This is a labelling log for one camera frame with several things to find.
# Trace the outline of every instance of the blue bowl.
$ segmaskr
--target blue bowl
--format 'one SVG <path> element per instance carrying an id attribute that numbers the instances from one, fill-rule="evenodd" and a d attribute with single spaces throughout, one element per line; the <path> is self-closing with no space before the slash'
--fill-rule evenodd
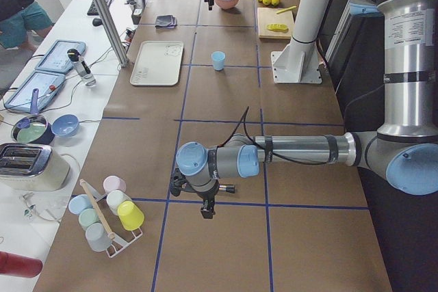
<path id="1" fill-rule="evenodd" d="M 60 116 L 52 124 L 52 133 L 55 136 L 71 137 L 76 135 L 77 129 L 79 129 L 79 120 L 73 114 Z"/>

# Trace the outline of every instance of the wooden cutting board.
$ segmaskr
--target wooden cutting board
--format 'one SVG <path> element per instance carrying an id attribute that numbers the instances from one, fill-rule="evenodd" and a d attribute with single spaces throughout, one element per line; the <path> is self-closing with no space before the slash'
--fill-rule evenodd
<path id="1" fill-rule="evenodd" d="M 257 8 L 257 30 L 259 38 L 290 39 L 294 30 L 294 15 L 291 10 L 277 14 L 281 8 Z M 286 24 L 289 30 L 286 32 L 275 32 L 266 29 L 270 23 Z"/>

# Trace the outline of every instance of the red cylinder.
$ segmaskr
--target red cylinder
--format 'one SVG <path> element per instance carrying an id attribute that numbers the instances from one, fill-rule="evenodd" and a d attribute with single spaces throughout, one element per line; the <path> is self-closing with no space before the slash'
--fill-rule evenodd
<path id="1" fill-rule="evenodd" d="M 42 261 L 27 258 L 18 254 L 0 251 L 0 274 L 32 278 L 37 276 L 42 269 Z"/>

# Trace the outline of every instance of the teal shorts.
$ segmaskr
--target teal shorts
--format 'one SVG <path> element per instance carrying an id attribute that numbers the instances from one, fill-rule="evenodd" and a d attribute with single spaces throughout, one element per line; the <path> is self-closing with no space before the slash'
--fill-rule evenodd
<path id="1" fill-rule="evenodd" d="M 35 1 L 24 10 L 0 22 L 0 44 L 4 48 L 17 47 L 26 41 L 27 31 L 42 30 L 53 23 L 46 11 Z"/>

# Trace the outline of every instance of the toaster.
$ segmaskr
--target toaster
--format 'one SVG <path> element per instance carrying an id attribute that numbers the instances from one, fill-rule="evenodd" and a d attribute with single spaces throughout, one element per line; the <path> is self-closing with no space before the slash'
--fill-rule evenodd
<path id="1" fill-rule="evenodd" d="M 70 165 L 48 145 L 0 145 L 0 181 L 14 189 L 55 191 Z"/>

